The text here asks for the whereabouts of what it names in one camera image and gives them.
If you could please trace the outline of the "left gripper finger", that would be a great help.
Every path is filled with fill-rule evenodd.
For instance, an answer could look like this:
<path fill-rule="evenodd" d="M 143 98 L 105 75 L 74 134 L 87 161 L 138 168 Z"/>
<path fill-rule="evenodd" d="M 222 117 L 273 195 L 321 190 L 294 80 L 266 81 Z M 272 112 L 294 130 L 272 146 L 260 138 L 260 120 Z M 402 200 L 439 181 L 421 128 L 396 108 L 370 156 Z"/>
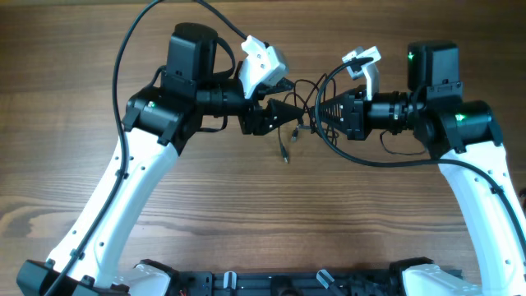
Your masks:
<path fill-rule="evenodd" d="M 289 92 L 293 89 L 294 83 L 287 78 L 280 79 L 274 86 L 265 86 L 262 95 L 273 95 L 283 92 Z"/>
<path fill-rule="evenodd" d="M 267 134 L 285 123 L 302 120 L 303 109 L 283 101 L 269 99 L 263 112 L 262 133 Z"/>

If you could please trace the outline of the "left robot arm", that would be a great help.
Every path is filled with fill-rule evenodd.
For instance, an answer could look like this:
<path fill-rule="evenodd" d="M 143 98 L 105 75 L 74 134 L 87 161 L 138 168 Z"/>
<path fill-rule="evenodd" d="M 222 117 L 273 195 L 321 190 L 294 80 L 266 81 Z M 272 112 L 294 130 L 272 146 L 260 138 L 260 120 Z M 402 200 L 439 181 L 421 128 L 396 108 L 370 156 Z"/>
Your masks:
<path fill-rule="evenodd" d="M 244 134 L 263 136 L 299 119 L 302 110 L 273 98 L 292 88 L 277 48 L 247 36 L 246 58 L 214 70 L 226 42 L 206 25 L 180 23 L 167 62 L 127 102 L 123 136 L 81 215 L 45 261 L 26 261 L 16 282 L 25 295 L 180 295 L 178 273 L 144 260 L 118 262 L 147 200 L 176 164 L 205 116 L 235 116 Z"/>

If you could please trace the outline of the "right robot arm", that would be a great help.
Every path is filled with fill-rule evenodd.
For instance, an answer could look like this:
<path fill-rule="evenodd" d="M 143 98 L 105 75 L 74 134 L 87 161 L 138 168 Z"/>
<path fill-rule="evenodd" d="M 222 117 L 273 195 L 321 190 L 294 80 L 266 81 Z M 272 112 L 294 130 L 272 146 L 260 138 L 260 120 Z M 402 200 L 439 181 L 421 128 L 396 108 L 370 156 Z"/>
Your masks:
<path fill-rule="evenodd" d="M 311 110 L 318 133 L 330 129 L 364 140 L 378 129 L 413 132 L 450 185 L 478 259 L 481 284 L 443 271 L 420 257 L 390 265 L 389 294 L 522 295 L 525 292 L 525 217 L 506 163 L 499 123 L 490 106 L 464 101 L 459 50 L 449 40 L 408 45 L 408 89 L 378 90 L 377 49 L 355 49 L 341 69 L 366 84 L 336 95 L 318 96 Z"/>

